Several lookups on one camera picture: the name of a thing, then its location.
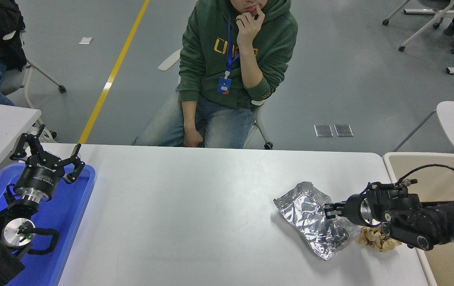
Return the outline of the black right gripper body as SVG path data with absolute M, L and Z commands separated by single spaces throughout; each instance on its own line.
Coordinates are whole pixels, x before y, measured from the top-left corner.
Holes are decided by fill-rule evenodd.
M 345 202 L 344 217 L 357 226 L 366 226 L 367 223 L 361 215 L 361 205 L 364 202 L 361 194 L 353 194 Z

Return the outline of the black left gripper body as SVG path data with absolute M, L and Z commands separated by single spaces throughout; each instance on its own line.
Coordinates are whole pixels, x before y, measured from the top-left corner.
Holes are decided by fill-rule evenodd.
M 64 168 L 55 166 L 59 161 L 59 157 L 47 152 L 42 154 L 42 158 L 40 155 L 29 156 L 14 191 L 33 188 L 42 192 L 54 192 L 64 175 Z

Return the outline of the person's right hand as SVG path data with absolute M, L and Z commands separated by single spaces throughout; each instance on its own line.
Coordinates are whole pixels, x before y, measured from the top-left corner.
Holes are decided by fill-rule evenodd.
M 196 129 L 186 129 L 184 131 L 183 147 L 185 148 L 203 148 L 203 136 Z

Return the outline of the person's left hand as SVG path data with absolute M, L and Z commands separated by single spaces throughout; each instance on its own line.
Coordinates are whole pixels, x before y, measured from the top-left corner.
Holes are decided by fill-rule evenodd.
M 254 38 L 259 33 L 265 14 L 263 8 L 267 2 L 264 1 L 232 1 L 232 5 L 239 15 L 236 17 L 238 26 L 237 44 L 240 50 L 252 48 Z

